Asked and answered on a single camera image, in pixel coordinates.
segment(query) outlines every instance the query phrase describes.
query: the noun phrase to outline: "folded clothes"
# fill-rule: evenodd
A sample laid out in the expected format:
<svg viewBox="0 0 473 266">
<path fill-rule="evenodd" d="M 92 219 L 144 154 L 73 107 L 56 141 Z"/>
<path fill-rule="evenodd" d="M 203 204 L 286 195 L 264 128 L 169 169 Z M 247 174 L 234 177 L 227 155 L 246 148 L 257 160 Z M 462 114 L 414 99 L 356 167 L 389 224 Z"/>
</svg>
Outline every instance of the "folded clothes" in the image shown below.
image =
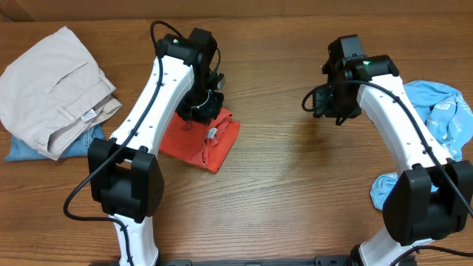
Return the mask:
<svg viewBox="0 0 473 266">
<path fill-rule="evenodd" d="M 161 141 L 160 151 L 216 173 L 238 136 L 240 123 L 222 108 L 210 125 L 185 122 L 174 114 Z"/>
<path fill-rule="evenodd" d="M 87 48 L 63 27 L 31 47 L 0 77 L 0 120 L 40 154 L 57 160 L 86 130 L 121 107 Z"/>
<path fill-rule="evenodd" d="M 404 88 L 432 136 L 454 160 L 460 161 L 462 147 L 473 137 L 473 113 L 462 94 L 450 86 L 430 81 L 413 81 Z M 383 209 L 397 180 L 396 173 L 382 174 L 372 184 L 370 196 L 377 209 Z"/>
<path fill-rule="evenodd" d="M 90 143 L 95 138 L 102 140 L 105 139 L 101 125 L 95 126 L 85 131 L 78 139 L 76 139 L 69 147 L 67 147 L 64 153 L 61 154 L 61 158 L 86 156 Z M 47 159 L 47 157 L 38 153 L 38 151 L 35 149 L 29 147 L 24 141 L 12 136 L 12 146 L 10 153 L 5 158 L 7 162 L 41 159 Z"/>
</svg>

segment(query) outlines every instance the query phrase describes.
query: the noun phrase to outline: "denim fabric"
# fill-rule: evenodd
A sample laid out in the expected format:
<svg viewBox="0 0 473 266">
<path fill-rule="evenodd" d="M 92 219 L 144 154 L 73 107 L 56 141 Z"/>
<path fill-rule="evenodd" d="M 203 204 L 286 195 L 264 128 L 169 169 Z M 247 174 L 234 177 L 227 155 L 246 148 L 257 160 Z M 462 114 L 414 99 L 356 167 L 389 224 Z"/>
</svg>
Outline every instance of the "denim fabric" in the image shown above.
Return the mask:
<svg viewBox="0 0 473 266">
<path fill-rule="evenodd" d="M 85 131 L 64 151 L 64 153 L 61 155 L 61 158 L 86 156 L 90 143 L 94 138 L 100 138 L 102 140 L 105 139 L 101 125 Z M 23 140 L 19 140 L 18 138 L 12 136 L 10 154 L 5 158 L 7 162 L 42 159 L 48 158 L 42 154 L 39 154 L 35 149 L 30 148 Z"/>
</svg>

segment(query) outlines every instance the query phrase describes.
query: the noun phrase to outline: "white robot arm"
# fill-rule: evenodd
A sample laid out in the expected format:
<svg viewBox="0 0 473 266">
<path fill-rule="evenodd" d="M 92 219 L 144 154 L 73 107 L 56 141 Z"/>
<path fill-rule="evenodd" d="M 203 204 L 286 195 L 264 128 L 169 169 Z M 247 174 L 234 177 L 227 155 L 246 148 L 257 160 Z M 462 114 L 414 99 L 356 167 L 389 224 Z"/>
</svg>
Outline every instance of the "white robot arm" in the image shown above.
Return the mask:
<svg viewBox="0 0 473 266">
<path fill-rule="evenodd" d="M 184 95 L 191 90 L 194 84 L 193 66 L 186 66 L 183 60 L 164 56 L 163 62 L 163 85 L 149 110 L 148 115 L 141 123 L 135 137 L 126 145 L 130 149 L 139 150 L 146 147 L 148 153 L 155 157 L 158 155 L 161 139 L 171 121 L 171 118 L 181 102 Z M 143 114 L 149 98 L 156 89 L 157 80 L 160 75 L 157 59 L 154 60 L 153 70 L 148 79 L 145 89 L 138 98 L 133 110 L 130 112 L 121 126 L 112 133 L 110 138 L 116 139 L 116 144 L 121 145 L 135 127 L 136 121 Z M 132 218 L 124 215 L 110 215 L 111 218 L 119 219 L 128 228 L 130 241 L 130 252 L 135 265 L 154 266 L 158 262 L 159 251 L 154 244 L 152 216 L 146 216 L 142 222 L 135 222 Z M 121 226 L 115 224 L 118 242 L 120 244 L 121 258 L 120 266 L 128 266 L 126 255 L 126 242 Z"/>
<path fill-rule="evenodd" d="M 340 37 L 329 45 L 322 73 L 328 74 L 328 83 L 306 95 L 302 108 L 315 117 L 337 117 L 338 126 L 365 110 L 399 176 L 384 203 L 385 226 L 371 240 L 355 246 L 349 258 L 332 261 L 341 259 L 343 266 L 397 264 L 412 247 L 463 230 L 471 209 L 465 202 L 472 199 L 473 166 L 468 161 L 454 162 L 430 134 L 391 59 L 387 55 L 368 58 L 358 36 Z M 314 108 L 307 109 L 305 101 L 311 95 Z M 432 184 L 438 192 L 431 193 Z M 316 262 L 318 258 L 322 266 L 331 260 L 319 256 Z"/>
<path fill-rule="evenodd" d="M 89 170 L 94 173 L 123 147 L 121 155 L 90 181 L 93 199 L 101 203 L 110 220 L 119 221 L 115 228 L 120 266 L 159 265 L 152 215 L 162 198 L 164 181 L 157 155 L 173 114 L 208 123 L 222 108 L 223 96 L 215 90 L 221 88 L 224 75 L 217 73 L 217 67 L 209 69 L 216 50 L 220 62 L 210 32 L 194 29 L 189 38 L 166 35 L 154 46 L 157 57 L 152 73 L 132 111 L 109 141 L 95 139 L 89 148 Z M 124 160 L 131 168 L 120 166 Z"/>
</svg>

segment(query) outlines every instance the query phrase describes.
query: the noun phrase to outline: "beige pants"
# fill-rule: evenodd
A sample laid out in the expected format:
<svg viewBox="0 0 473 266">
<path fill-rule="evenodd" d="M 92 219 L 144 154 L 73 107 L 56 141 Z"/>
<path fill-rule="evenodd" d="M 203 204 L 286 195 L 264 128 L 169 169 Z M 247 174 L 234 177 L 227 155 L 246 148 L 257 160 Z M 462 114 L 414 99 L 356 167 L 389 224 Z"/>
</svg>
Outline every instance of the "beige pants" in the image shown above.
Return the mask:
<svg viewBox="0 0 473 266">
<path fill-rule="evenodd" d="M 57 160 L 79 135 L 121 107 L 114 90 L 86 47 L 63 27 L 6 68 L 0 120 L 15 137 Z M 86 113 L 94 118 L 87 120 Z"/>
</svg>

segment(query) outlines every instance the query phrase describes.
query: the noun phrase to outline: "clothing label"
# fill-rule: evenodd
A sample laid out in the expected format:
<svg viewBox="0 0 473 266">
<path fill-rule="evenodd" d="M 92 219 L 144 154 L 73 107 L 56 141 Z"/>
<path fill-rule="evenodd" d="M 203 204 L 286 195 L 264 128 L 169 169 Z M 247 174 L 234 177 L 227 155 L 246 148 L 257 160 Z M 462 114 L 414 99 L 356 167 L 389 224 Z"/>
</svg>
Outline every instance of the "clothing label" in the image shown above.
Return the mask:
<svg viewBox="0 0 473 266">
<path fill-rule="evenodd" d="M 81 117 L 81 119 L 83 122 L 87 123 L 95 117 L 97 117 L 97 113 L 95 113 L 94 109 L 90 109 L 87 113 L 85 113 L 85 115 Z"/>
<path fill-rule="evenodd" d="M 207 135 L 205 136 L 205 138 L 214 138 L 215 133 L 217 133 L 217 129 L 216 128 L 211 128 L 210 130 L 208 130 Z"/>
</svg>

